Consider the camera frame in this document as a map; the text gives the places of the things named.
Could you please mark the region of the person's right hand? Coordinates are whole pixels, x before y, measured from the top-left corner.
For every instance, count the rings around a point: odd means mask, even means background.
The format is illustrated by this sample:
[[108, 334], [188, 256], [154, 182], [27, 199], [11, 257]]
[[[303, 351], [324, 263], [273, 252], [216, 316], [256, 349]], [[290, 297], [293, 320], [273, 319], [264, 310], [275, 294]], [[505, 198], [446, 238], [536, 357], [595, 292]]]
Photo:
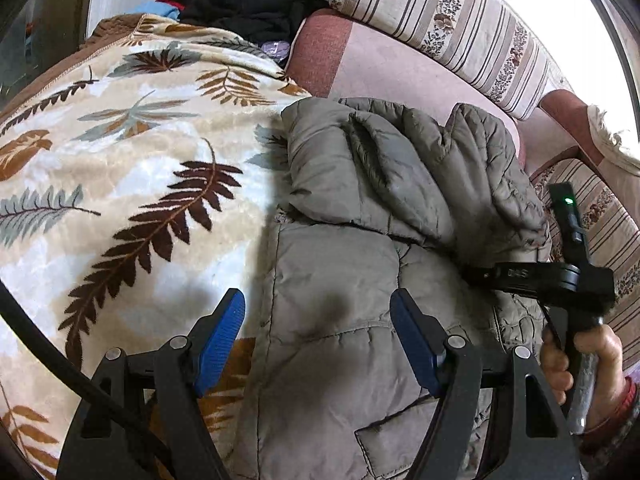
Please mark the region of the person's right hand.
[[[548, 326], [542, 332], [542, 341], [540, 366], [555, 399], [563, 404], [574, 384], [573, 375], [568, 371], [568, 357], [555, 345]], [[599, 359], [585, 426], [589, 431], [609, 420], [627, 396], [629, 386], [623, 372], [623, 346], [620, 337], [606, 324], [576, 334], [574, 344], [579, 352], [595, 354]]]

